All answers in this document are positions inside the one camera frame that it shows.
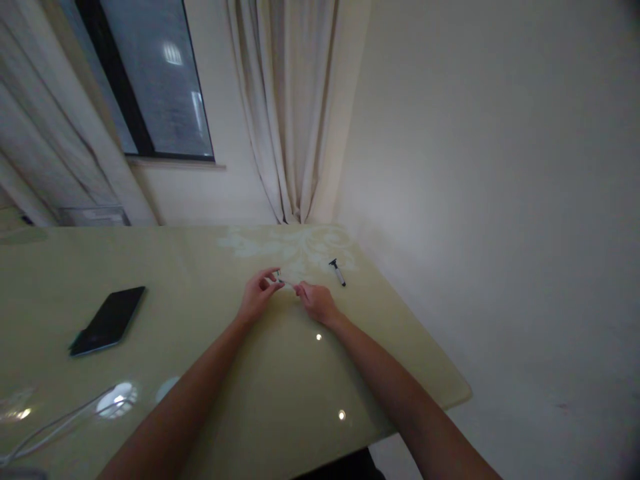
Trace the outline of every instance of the black smartphone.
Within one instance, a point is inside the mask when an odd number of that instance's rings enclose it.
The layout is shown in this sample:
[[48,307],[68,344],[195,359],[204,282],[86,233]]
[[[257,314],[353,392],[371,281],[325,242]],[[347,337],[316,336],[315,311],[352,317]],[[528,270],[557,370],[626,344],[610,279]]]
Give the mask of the black smartphone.
[[140,305],[146,287],[136,287],[110,294],[90,324],[82,330],[69,347],[72,357],[116,345]]

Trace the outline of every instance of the person's left hand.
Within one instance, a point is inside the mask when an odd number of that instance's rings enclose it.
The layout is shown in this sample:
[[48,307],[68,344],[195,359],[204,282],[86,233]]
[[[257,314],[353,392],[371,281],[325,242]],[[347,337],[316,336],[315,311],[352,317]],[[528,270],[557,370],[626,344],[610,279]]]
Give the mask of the person's left hand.
[[260,270],[245,285],[245,294],[238,310],[237,318],[255,322],[267,308],[271,296],[285,286],[284,283],[276,281],[273,272],[280,270],[278,267],[271,267]]

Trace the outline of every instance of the table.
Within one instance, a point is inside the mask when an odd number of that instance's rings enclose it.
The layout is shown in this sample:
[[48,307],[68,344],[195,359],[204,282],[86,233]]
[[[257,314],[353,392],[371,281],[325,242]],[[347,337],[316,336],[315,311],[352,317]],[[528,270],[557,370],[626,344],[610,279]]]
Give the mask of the table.
[[[328,265],[334,258],[346,287]],[[110,385],[130,382],[137,400],[126,414],[87,413],[15,462],[52,479],[96,476],[157,404],[161,386],[232,320],[246,280],[269,266],[328,286],[352,322],[440,406],[470,398],[455,366],[342,227],[27,229],[0,238],[0,399],[24,392],[18,408],[30,408],[22,420],[0,423],[0,453]],[[140,285],[147,293],[125,340],[69,358],[67,346],[106,296]],[[184,478],[289,479],[392,433],[340,344],[287,286],[241,348]]]

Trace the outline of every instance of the window frame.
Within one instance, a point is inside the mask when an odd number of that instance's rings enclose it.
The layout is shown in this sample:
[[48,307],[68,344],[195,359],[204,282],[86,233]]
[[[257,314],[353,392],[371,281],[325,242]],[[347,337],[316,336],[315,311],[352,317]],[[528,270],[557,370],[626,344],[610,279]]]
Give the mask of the window frame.
[[[193,40],[191,38],[191,30],[189,28],[189,20],[187,18],[187,10],[184,0],[181,1],[182,10],[185,14],[185,22],[187,23],[187,34],[189,35],[189,45],[193,55],[195,64],[195,75],[198,80],[198,88],[202,95],[202,86],[200,84],[200,76],[198,74],[198,66],[193,52]],[[209,132],[209,142],[211,144],[212,155],[191,155],[185,153],[167,153],[157,151],[153,146],[153,141],[147,129],[147,124],[142,116],[142,110],[138,105],[135,92],[129,81],[127,70],[120,57],[118,46],[113,38],[107,16],[105,14],[100,0],[75,0],[75,6],[80,13],[82,22],[89,34],[93,48],[100,60],[102,70],[104,70],[109,86],[113,92],[120,112],[124,117],[127,128],[138,153],[125,153],[128,157],[146,157],[152,159],[170,159],[170,160],[198,160],[215,164],[215,152],[213,150],[213,142],[211,140],[211,132]],[[203,110],[205,114],[205,122],[209,128],[209,120],[207,118],[207,109],[205,101],[202,100]]]

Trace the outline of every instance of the forearm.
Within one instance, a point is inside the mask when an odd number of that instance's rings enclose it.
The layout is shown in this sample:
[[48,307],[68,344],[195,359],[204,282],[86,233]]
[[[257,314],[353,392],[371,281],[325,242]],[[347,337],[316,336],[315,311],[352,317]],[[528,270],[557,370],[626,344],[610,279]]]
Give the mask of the forearm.
[[175,478],[252,322],[236,318],[118,450],[99,479]]
[[499,478],[429,394],[344,315],[327,322],[400,432],[424,478]]

